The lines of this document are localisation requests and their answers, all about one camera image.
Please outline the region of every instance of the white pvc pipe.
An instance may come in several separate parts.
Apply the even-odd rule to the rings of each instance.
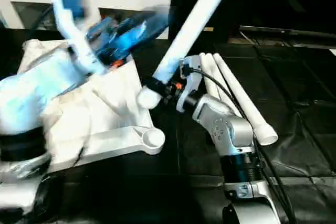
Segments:
[[[274,143],[278,139],[278,135],[275,130],[265,121],[222,57],[219,54],[214,54],[214,59],[233,94],[236,96],[241,108],[250,121],[258,142],[261,145]]]
[[[215,62],[215,59],[213,58],[213,55],[202,53],[199,56],[201,58],[201,66],[203,72],[215,78],[230,94],[229,88],[226,85],[226,82],[217,66],[217,63]],[[213,97],[218,98],[219,100],[225,102],[237,116],[241,117],[239,110],[236,108],[232,100],[225,94],[225,92],[220,89],[220,87],[218,87],[209,78],[204,78],[204,82],[207,93],[209,95],[212,95]]]
[[[197,1],[181,30],[176,35],[173,43],[157,67],[153,75],[154,78],[165,84],[169,82],[179,66],[179,61],[187,55],[220,2],[221,0]],[[159,94],[147,87],[144,87],[138,95],[139,104],[147,109],[156,107],[160,99],[161,96]]]

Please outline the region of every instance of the white plastic tray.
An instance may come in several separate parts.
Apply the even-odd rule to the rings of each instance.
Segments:
[[[30,40],[25,45],[19,73],[41,54],[63,40]],[[136,151],[157,154],[165,136],[154,127],[149,111],[137,104],[141,90],[134,60],[104,76],[93,76],[75,90],[56,97],[43,113],[50,171],[72,166],[83,145],[77,165]]]

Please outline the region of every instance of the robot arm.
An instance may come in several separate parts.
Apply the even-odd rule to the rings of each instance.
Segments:
[[[199,56],[186,57],[181,68],[185,65],[199,69]],[[232,201],[224,208],[223,219],[240,224],[280,224],[268,184],[261,174],[250,123],[217,98],[198,93],[201,78],[196,75],[199,76],[198,73],[182,75],[187,79],[184,89],[176,88],[176,83],[164,85],[157,80],[149,81],[148,87],[166,102],[176,104],[178,111],[189,113],[210,134],[220,156],[224,192]]]

